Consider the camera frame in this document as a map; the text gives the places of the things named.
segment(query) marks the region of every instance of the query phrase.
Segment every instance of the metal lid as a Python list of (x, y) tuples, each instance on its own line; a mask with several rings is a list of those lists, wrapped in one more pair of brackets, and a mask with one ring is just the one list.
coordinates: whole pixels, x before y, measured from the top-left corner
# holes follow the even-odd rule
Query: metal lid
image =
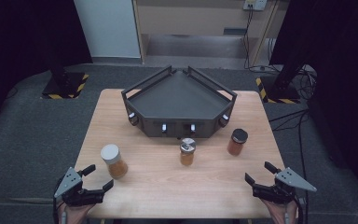
[(113, 164), (121, 160), (120, 151), (114, 144), (104, 146), (101, 150), (101, 157), (106, 162), (106, 164)]
[(236, 129), (232, 133), (231, 138), (236, 143), (244, 144), (248, 140), (248, 133), (243, 129)]
[(182, 144), (180, 145), (180, 150), (184, 153), (194, 153), (196, 150), (196, 141), (192, 138), (185, 138), (182, 140)]

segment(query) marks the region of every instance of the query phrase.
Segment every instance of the glass jar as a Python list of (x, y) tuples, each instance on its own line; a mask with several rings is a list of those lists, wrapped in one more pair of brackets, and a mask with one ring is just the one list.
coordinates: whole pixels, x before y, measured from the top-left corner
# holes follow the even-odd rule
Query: glass jar
[(189, 166), (193, 164), (194, 151), (196, 150), (196, 141), (191, 138), (185, 138), (180, 145), (180, 162), (182, 165)]
[(116, 145), (110, 144), (104, 146), (101, 150), (101, 156), (112, 178), (119, 179), (127, 173), (129, 169), (128, 165), (122, 160)]
[(248, 133), (243, 129), (236, 129), (232, 132), (231, 139), (228, 142), (227, 151), (233, 156), (240, 155), (243, 144), (248, 139)]

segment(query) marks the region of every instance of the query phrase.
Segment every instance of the spice jar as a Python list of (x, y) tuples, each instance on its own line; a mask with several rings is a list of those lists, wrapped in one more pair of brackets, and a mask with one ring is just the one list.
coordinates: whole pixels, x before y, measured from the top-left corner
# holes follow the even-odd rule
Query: spice jar
[(121, 158), (120, 151), (116, 145), (110, 144), (103, 147), (101, 156), (106, 162), (109, 174), (114, 179), (119, 179), (128, 171), (127, 163)]
[(228, 142), (227, 151), (233, 156), (240, 155), (243, 144), (248, 139), (248, 133), (243, 129), (236, 129), (232, 132), (231, 139)]
[(180, 146), (180, 162), (182, 165), (189, 166), (193, 163), (194, 151), (196, 150), (196, 141), (191, 138), (182, 140)]

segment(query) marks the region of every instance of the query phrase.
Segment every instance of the black curtain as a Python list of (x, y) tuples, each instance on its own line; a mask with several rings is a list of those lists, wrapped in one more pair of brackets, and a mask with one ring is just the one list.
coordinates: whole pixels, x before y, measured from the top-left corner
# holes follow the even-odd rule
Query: black curtain
[(21, 15), (24, 4), (60, 66), (92, 63), (73, 0), (0, 0), (0, 107), (17, 82), (49, 70), (44, 52), (37, 47), (43, 40), (32, 35), (36, 31), (25, 20), (30, 17)]
[(316, 12), (319, 20), (308, 33), (310, 48), (304, 61), (317, 72), (309, 101), (312, 118), (327, 149), (339, 151), (358, 177), (358, 2), (324, 0), (323, 7), (315, 8), (318, 2), (291, 1), (270, 63), (287, 63), (306, 19)]

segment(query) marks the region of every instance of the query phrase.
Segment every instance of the gray carpet floor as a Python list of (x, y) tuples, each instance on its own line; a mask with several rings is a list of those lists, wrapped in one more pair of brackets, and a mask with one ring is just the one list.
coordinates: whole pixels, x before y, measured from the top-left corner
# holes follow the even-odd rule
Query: gray carpet floor
[[(0, 198), (51, 199), (58, 178), (74, 166), (103, 89), (125, 89), (152, 75), (157, 67), (81, 64), (68, 71), (89, 75), (77, 99), (41, 99), (50, 73), (28, 77), (16, 85), (0, 112)], [(258, 91), (259, 73), (244, 70), (200, 69), (234, 91)], [(269, 119), (301, 109), (301, 104), (264, 104)], [(271, 122), (274, 129), (285, 120)], [(298, 124), (298, 118), (281, 128)], [(302, 174), (298, 128), (274, 132), (284, 164)], [(307, 178), (318, 191), (309, 193), (309, 223), (358, 223), (358, 180), (349, 169), (329, 159), (311, 118), (301, 124)], [(133, 219), (125, 223), (167, 220)], [(184, 220), (183, 223), (226, 223), (230, 220)], [(53, 223), (52, 206), (40, 203), (0, 202), (0, 223)], [(269, 219), (252, 223), (271, 223)]]

